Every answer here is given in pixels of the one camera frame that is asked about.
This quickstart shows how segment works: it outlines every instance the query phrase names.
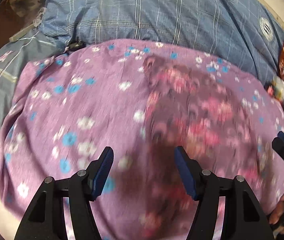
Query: blue plaid fabric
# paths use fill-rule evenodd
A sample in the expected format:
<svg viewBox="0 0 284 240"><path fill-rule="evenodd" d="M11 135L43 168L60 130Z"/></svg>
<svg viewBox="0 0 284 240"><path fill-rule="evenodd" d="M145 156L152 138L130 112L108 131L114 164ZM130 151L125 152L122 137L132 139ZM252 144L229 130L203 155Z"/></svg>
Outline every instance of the blue plaid fabric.
<svg viewBox="0 0 284 240"><path fill-rule="evenodd" d="M277 73L284 31L257 0L47 0L40 25L64 48L74 31L87 44L161 41L228 60L264 85Z"/></svg>

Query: floral fabric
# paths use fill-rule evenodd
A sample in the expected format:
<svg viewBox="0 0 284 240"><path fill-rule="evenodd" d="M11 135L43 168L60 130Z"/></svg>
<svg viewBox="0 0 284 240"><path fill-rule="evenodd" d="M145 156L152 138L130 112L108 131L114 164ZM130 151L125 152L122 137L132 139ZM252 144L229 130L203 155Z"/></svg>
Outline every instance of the floral fabric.
<svg viewBox="0 0 284 240"><path fill-rule="evenodd" d="M271 149L279 130L280 105L229 62L160 42L108 41L26 65L0 132L0 195L21 217L45 177L70 177L111 146L110 175L91 204L101 236L186 239L197 204L174 146L218 176L243 175L269 213L284 192L284 162ZM222 217L223 199L214 238Z"/></svg>

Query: star print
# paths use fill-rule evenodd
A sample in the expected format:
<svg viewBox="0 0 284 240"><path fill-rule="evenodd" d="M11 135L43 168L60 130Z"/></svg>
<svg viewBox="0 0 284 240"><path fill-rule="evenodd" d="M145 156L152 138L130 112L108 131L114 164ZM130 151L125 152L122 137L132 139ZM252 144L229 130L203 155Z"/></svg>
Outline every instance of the star print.
<svg viewBox="0 0 284 240"><path fill-rule="evenodd" d="M4 62L4 60L6 59L6 57L11 54L13 51L7 51L6 53L4 53L1 57L0 57L0 62Z"/></svg>

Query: silver bolt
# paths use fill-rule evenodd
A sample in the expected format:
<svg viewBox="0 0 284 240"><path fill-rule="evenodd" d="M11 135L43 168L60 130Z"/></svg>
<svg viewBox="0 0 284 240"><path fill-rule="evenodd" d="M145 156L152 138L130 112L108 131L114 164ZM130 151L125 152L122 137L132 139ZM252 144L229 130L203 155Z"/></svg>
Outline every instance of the silver bolt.
<svg viewBox="0 0 284 240"><path fill-rule="evenodd" d="M243 182L243 181L244 181L244 177L241 176L241 175L236 176L236 179L237 179L239 182Z"/></svg>
<svg viewBox="0 0 284 240"><path fill-rule="evenodd" d="M211 172L209 170L202 170L202 174L205 176L209 176Z"/></svg>
<svg viewBox="0 0 284 240"><path fill-rule="evenodd" d="M86 174L86 170L80 170L78 171L78 176L82 177Z"/></svg>
<svg viewBox="0 0 284 240"><path fill-rule="evenodd" d="M44 180L44 182L45 182L45 183L51 183L52 180L53 180L52 177L46 177L45 180Z"/></svg>

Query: round white logo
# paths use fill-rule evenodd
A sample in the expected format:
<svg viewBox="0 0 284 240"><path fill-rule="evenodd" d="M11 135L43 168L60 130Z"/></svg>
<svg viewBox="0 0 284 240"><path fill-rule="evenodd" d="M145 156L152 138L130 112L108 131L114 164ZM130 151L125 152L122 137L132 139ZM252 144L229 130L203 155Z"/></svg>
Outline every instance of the round white logo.
<svg viewBox="0 0 284 240"><path fill-rule="evenodd" d="M263 35L266 37L268 41L271 41L274 37L272 26L268 19L261 17L260 18L260 27Z"/></svg>

